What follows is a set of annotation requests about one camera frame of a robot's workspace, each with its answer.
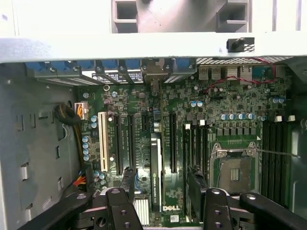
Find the screw hole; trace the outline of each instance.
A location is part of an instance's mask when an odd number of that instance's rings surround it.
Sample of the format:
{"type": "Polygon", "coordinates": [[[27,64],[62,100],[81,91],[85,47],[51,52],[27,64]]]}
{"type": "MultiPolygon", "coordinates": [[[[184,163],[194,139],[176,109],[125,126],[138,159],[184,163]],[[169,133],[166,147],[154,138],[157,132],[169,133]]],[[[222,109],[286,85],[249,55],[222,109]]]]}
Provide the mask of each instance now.
{"type": "Polygon", "coordinates": [[[222,227],[222,224],[221,224],[220,222],[216,222],[216,223],[215,223],[215,226],[216,226],[218,229],[220,229],[220,228],[222,227]]]}
{"type": "Polygon", "coordinates": [[[129,222],[126,222],[126,223],[125,223],[125,228],[127,228],[127,229],[128,229],[128,228],[130,228],[130,226],[131,226],[131,225],[130,225],[130,223],[129,223],[129,222]]]}

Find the black expansion slot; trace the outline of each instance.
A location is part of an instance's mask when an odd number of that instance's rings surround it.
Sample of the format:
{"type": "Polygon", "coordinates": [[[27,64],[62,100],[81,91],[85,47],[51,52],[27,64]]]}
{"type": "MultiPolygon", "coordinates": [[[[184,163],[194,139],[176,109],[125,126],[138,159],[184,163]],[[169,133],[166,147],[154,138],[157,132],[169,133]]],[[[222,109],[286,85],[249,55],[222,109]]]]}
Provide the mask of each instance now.
{"type": "Polygon", "coordinates": [[[124,172],[123,163],[123,146],[121,134],[121,118],[119,115],[114,116],[114,144],[115,144],[115,160],[116,160],[116,174],[122,175],[124,172]]]}
{"type": "Polygon", "coordinates": [[[169,114],[169,145],[171,155],[171,172],[177,173],[177,127],[176,127],[176,114],[169,114]]]}
{"type": "Polygon", "coordinates": [[[130,167],[136,170],[136,152],[135,152],[135,122],[134,115],[128,115],[128,145],[130,167]]]}

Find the white pci slot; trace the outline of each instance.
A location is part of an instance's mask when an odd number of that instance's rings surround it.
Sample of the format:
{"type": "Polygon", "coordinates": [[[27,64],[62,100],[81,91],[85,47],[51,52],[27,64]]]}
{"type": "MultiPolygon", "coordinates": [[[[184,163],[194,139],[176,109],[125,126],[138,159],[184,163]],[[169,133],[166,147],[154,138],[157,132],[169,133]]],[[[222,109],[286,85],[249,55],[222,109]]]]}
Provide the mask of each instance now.
{"type": "Polygon", "coordinates": [[[107,136],[107,113],[98,113],[99,148],[101,171],[108,171],[109,140],[107,136]]]}

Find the gray plastic part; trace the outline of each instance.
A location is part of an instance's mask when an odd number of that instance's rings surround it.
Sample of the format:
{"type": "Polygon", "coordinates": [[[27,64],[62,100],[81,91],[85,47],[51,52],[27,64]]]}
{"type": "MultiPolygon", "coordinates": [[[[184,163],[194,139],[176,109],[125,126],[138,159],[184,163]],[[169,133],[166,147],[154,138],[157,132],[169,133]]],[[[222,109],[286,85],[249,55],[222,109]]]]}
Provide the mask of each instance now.
{"type": "Polygon", "coordinates": [[[113,0],[112,18],[119,34],[138,32],[136,0],[113,0]]]}
{"type": "Polygon", "coordinates": [[[216,31],[220,33],[247,32],[248,0],[227,0],[216,13],[216,31]]]}
{"type": "Polygon", "coordinates": [[[75,101],[70,87],[27,77],[24,64],[0,65],[0,77],[0,229],[15,230],[58,202],[78,174],[73,130],[64,138],[53,116],[55,105],[75,101]]]}

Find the gray metal panel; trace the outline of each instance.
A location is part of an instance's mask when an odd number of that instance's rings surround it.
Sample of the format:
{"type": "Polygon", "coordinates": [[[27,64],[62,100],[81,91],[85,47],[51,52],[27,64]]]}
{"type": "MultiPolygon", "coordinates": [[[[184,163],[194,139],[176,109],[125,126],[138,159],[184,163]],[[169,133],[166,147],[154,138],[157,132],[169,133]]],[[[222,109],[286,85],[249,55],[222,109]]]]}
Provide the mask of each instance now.
{"type": "Polygon", "coordinates": [[[62,193],[59,178],[65,187],[79,168],[73,131],[58,141],[61,124],[52,116],[56,104],[74,102],[72,92],[27,78],[24,70],[23,64],[0,66],[0,199],[5,204],[0,208],[0,228],[9,230],[22,226],[29,213],[33,218],[56,203],[62,193]],[[29,178],[23,181],[21,166],[27,163],[29,178]]]}

